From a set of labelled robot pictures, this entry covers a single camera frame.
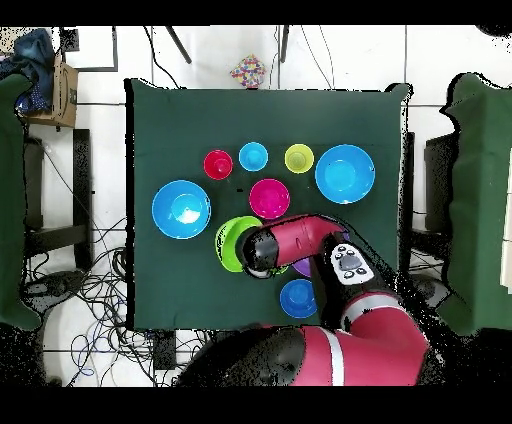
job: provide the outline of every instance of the lime green cup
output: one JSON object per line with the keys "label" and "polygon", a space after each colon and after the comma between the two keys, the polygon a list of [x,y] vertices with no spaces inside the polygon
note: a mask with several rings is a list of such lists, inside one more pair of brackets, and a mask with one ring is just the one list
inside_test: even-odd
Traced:
{"label": "lime green cup", "polygon": [[302,174],[309,171],[314,161],[313,151],[305,144],[294,144],[284,154],[284,163],[294,174]]}

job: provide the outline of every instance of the green cloth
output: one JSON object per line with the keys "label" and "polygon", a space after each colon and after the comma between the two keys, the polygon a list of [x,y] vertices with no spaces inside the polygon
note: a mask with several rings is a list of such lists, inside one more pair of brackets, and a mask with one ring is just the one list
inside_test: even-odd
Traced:
{"label": "green cloth", "polygon": [[22,75],[0,80],[0,322],[34,330],[37,313],[20,299],[25,246],[25,185],[23,181],[23,128],[14,112],[21,93],[31,87]]}
{"label": "green cloth", "polygon": [[447,114],[460,126],[459,156],[453,166],[450,219],[453,241],[450,296],[438,312],[456,333],[480,328],[512,329],[512,295],[500,285],[512,91],[491,87],[476,74],[454,85]]}
{"label": "green cloth", "polygon": [[[135,144],[135,327],[139,329],[235,329],[259,322],[318,324],[286,315],[279,304],[284,284],[300,277],[292,267],[269,280],[226,271],[214,249],[217,229],[227,220],[253,215],[248,197],[262,178],[277,178],[289,189],[287,216],[338,215],[350,222],[393,268],[397,265],[398,177],[401,154],[401,102],[409,86],[389,92],[165,90],[132,80]],[[260,141],[267,166],[247,172],[240,148]],[[315,168],[293,174],[284,153],[294,143],[311,147],[315,164],[330,147],[355,144],[372,157],[376,180],[361,201],[338,205],[315,184]],[[212,149],[233,158],[231,175],[209,179],[203,160]],[[151,205],[165,184],[186,179],[208,193],[208,227],[189,240],[166,237],[155,226]]]}

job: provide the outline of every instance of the black chair leg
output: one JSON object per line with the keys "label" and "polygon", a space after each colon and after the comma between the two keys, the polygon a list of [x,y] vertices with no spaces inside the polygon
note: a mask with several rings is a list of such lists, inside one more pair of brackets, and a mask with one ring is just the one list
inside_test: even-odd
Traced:
{"label": "black chair leg", "polygon": [[180,53],[185,58],[185,61],[190,65],[192,63],[192,59],[190,59],[190,56],[188,55],[187,51],[185,50],[185,47],[183,47],[183,44],[181,44],[180,39],[178,38],[178,36],[176,35],[176,33],[174,32],[172,27],[166,26],[165,28],[167,29],[167,31],[169,32],[169,35],[171,36],[174,43],[176,44],[176,47],[178,47]]}

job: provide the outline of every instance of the table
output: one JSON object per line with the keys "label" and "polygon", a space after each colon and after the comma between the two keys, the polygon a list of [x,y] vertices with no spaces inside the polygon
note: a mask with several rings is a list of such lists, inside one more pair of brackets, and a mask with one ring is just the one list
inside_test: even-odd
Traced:
{"label": "table", "polygon": [[[408,85],[396,84],[387,92],[165,90],[126,80],[125,88],[127,140],[134,134],[134,217],[128,210],[134,227],[128,223],[128,248],[134,255],[134,287],[129,290],[134,289],[135,304],[129,313],[134,313],[135,328],[319,324],[318,314],[297,320],[281,310],[281,288],[299,276],[291,267],[273,279],[256,280],[225,271],[215,254],[217,229],[232,217],[253,214],[248,194],[261,178],[277,178],[287,185],[291,205],[286,215],[338,215],[396,269],[400,117]],[[253,140],[267,147],[269,161],[262,171],[249,173],[237,159],[239,149]],[[328,201],[316,188],[314,168],[301,175],[286,169],[284,152],[294,143],[309,145],[315,161],[337,144],[362,147],[376,168],[372,190],[354,204]],[[203,159],[212,149],[223,149],[234,158],[226,180],[211,180],[203,171]],[[151,216],[158,189],[176,179],[199,184],[212,204],[208,227],[189,240],[164,236]]]}

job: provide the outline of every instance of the pink bowl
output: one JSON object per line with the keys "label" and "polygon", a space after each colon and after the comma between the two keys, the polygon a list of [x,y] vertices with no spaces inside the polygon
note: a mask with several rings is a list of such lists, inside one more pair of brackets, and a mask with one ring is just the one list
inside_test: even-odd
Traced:
{"label": "pink bowl", "polygon": [[290,206],[290,193],[282,182],[266,178],[252,187],[249,204],[256,215],[276,219]]}

